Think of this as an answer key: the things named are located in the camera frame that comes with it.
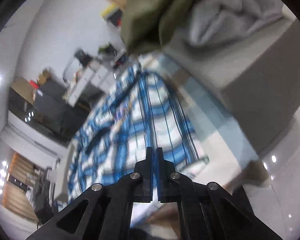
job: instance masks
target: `red object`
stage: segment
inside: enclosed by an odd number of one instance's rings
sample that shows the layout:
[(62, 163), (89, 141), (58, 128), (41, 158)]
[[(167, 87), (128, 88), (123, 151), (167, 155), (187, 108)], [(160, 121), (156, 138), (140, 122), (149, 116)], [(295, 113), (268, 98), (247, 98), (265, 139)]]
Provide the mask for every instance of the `red object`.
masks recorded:
[(39, 85), (36, 83), (36, 82), (34, 82), (33, 80), (30, 80), (30, 85), (34, 88), (34, 89), (38, 89), (39, 88)]

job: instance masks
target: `orange curtain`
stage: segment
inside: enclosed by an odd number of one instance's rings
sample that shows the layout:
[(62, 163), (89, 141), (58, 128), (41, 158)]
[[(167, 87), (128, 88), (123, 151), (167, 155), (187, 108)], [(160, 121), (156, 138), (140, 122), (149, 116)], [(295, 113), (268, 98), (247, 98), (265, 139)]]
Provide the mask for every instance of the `orange curtain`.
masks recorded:
[[(27, 180), (28, 172), (34, 175), (33, 166), (31, 161), (15, 152), (8, 172), (22, 183), (33, 186), (33, 183), (29, 179)], [(3, 186), (2, 195), (3, 207), (23, 218), (38, 222), (38, 218), (21, 188), (7, 181)]]

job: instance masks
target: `bed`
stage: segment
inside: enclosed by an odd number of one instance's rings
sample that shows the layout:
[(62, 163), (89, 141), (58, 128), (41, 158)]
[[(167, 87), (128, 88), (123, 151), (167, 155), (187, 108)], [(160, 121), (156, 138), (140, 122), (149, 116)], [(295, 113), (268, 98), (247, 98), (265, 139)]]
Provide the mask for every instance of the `bed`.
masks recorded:
[[(138, 61), (141, 71), (157, 74), (167, 86), (173, 88), (194, 130), (193, 138), (204, 152), (191, 165), (180, 167), (180, 172), (198, 183), (206, 184), (215, 181), (229, 192), (239, 184), (253, 182), (260, 185), (268, 180), (268, 173), (237, 121), (192, 76), (162, 53), (145, 55), (139, 57)], [(91, 115), (93, 114), (90, 114), (81, 128), (86, 135), (90, 133)], [(89, 173), (91, 162), (87, 156), (78, 151), (79, 144), (87, 145), (85, 140), (86, 138), (83, 137), (74, 138), (69, 146), (68, 157), (61, 161), (55, 186), (55, 200), (71, 202), (93, 183), (111, 184), (120, 177), (117, 175), (117, 178), (114, 178), (115, 176), (112, 175), (114, 179), (107, 180), (103, 174), (102, 179), (97, 178), (98, 176), (92, 179)], [(130, 171), (131, 168), (126, 168), (121, 174)], [(143, 221), (161, 207), (157, 202), (155, 189), (153, 196), (154, 200), (151, 203), (134, 204), (131, 226)]]

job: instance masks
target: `white fabric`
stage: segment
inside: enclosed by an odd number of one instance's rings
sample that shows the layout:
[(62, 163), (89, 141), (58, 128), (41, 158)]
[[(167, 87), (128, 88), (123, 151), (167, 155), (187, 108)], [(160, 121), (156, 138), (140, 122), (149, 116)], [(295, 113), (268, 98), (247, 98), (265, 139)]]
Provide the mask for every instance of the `white fabric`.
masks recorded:
[(245, 38), (282, 17), (281, 0), (201, 0), (177, 31), (191, 46)]

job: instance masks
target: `metal screw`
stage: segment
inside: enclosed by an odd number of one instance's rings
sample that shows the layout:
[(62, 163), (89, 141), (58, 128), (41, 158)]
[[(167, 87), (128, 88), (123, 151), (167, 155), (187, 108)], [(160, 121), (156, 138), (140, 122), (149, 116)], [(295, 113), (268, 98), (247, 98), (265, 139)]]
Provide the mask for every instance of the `metal screw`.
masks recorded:
[(96, 183), (96, 184), (93, 184), (91, 188), (93, 191), (99, 191), (102, 189), (102, 185), (100, 183)]
[(179, 172), (173, 172), (170, 174), (170, 177), (172, 179), (179, 179), (180, 178), (180, 173)]
[(208, 188), (211, 189), (211, 190), (216, 190), (216, 189), (218, 189), (218, 187), (219, 187), (219, 185), (215, 182), (210, 182), (208, 184)]
[(133, 172), (130, 174), (131, 179), (138, 179), (140, 177), (140, 174), (137, 172)]

